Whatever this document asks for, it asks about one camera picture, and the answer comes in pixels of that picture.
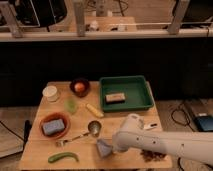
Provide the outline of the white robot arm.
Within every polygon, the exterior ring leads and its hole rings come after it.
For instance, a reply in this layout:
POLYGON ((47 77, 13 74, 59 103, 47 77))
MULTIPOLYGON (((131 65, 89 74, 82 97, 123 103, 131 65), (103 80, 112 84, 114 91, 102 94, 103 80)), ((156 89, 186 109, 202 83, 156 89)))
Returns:
POLYGON ((143 118, 134 113, 121 123, 112 144, 116 152, 137 148, 213 165, 213 133, 145 130, 143 118))

